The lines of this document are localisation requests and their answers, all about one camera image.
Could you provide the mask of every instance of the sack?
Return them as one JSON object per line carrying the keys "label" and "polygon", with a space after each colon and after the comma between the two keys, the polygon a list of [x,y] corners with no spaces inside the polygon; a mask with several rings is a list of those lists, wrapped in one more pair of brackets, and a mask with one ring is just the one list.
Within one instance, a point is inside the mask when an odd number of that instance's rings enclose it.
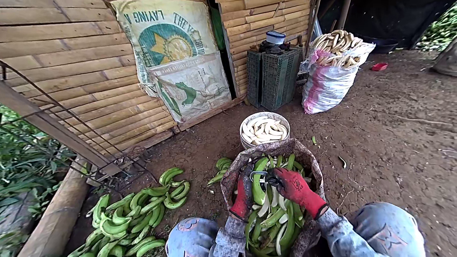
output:
{"label": "sack", "polygon": [[[221,181],[222,195],[224,196],[227,209],[230,209],[233,205],[232,195],[240,169],[248,163],[249,158],[260,157],[263,153],[271,156],[287,156],[294,153],[295,159],[303,164],[304,169],[310,170],[313,173],[316,180],[316,188],[312,189],[325,200],[324,181],[322,180],[322,173],[316,158],[302,143],[293,138],[261,144],[238,154]],[[320,238],[320,228],[309,213],[306,213],[304,216],[304,221],[302,231],[292,247],[291,256],[294,257],[302,257],[307,250],[317,244]]]}
{"label": "sack", "polygon": [[312,49],[307,61],[310,65],[309,77],[302,91],[302,106],[307,114],[327,111],[341,102],[354,83],[359,66],[368,58],[375,44],[362,43],[361,46],[344,52],[344,55],[359,56],[360,61],[352,68],[320,66],[315,63],[323,55],[333,55],[328,52]]}
{"label": "sack", "polygon": [[187,0],[110,4],[133,46],[140,87],[160,97],[177,123],[232,100],[208,7]]}

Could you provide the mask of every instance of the green plastic crate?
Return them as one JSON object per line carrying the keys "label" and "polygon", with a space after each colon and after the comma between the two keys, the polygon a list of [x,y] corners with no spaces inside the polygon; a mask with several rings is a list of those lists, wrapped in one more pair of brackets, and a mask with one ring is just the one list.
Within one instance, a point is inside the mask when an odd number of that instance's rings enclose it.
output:
{"label": "green plastic crate", "polygon": [[282,55],[248,51],[249,102],[254,107],[262,105],[269,111],[275,111],[292,101],[301,59],[301,48]]}
{"label": "green plastic crate", "polygon": [[301,59],[301,49],[288,51],[282,55],[262,54],[261,104],[263,107],[269,111],[275,111],[292,101]]}
{"label": "green plastic crate", "polygon": [[248,100],[256,108],[261,102],[261,81],[262,81],[262,54],[254,51],[248,51],[247,55],[247,73],[248,73]]}

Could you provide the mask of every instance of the white plastic bag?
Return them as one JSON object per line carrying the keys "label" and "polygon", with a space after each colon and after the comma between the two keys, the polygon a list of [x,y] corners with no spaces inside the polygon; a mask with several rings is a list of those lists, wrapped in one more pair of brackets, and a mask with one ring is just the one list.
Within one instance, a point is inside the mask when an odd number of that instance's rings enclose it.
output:
{"label": "white plastic bag", "polygon": [[368,58],[375,44],[362,43],[361,46],[344,52],[343,56],[359,56],[360,61],[352,68],[320,66],[316,60],[320,56],[333,55],[323,50],[314,50],[308,57],[309,77],[303,86],[302,106],[307,114],[327,111],[341,102],[354,83],[359,66]]}

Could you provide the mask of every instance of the red glove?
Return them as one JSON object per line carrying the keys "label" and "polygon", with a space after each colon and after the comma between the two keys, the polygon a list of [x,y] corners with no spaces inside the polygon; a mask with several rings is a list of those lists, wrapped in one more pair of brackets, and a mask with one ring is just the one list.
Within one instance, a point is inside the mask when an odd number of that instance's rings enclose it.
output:
{"label": "red glove", "polygon": [[328,204],[309,189],[308,184],[298,172],[284,168],[272,168],[266,176],[268,183],[278,190],[285,198],[298,203],[315,219]]}
{"label": "red glove", "polygon": [[238,177],[238,195],[230,212],[238,219],[247,222],[252,208],[252,182],[249,175],[254,169],[254,163],[248,163],[247,167]]}

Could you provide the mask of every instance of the white container lid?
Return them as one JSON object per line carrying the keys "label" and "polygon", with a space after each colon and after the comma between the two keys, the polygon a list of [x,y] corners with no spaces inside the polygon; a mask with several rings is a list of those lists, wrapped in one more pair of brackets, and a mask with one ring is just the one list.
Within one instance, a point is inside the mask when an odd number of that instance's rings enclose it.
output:
{"label": "white container lid", "polygon": [[266,33],[266,41],[272,44],[280,45],[284,42],[286,35],[276,32],[276,31],[269,31]]}

